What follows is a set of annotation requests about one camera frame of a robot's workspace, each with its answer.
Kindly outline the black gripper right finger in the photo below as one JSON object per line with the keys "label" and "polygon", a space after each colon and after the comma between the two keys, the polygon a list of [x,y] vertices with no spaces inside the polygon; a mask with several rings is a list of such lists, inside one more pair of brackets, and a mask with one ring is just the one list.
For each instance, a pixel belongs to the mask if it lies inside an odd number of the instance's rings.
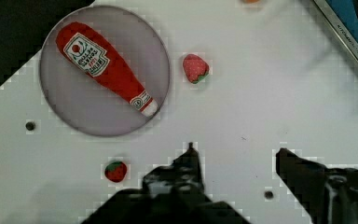
{"label": "black gripper right finger", "polygon": [[276,173],[313,224],[358,224],[358,169],[328,168],[282,148]]}

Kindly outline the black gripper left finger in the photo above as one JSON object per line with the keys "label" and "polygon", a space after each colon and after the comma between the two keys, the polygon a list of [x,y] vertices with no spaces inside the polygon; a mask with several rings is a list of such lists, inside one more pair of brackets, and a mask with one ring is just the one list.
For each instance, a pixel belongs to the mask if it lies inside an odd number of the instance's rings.
{"label": "black gripper left finger", "polygon": [[200,156],[192,146],[168,166],[143,177],[139,189],[123,189],[83,224],[249,224],[225,202],[204,192]]}

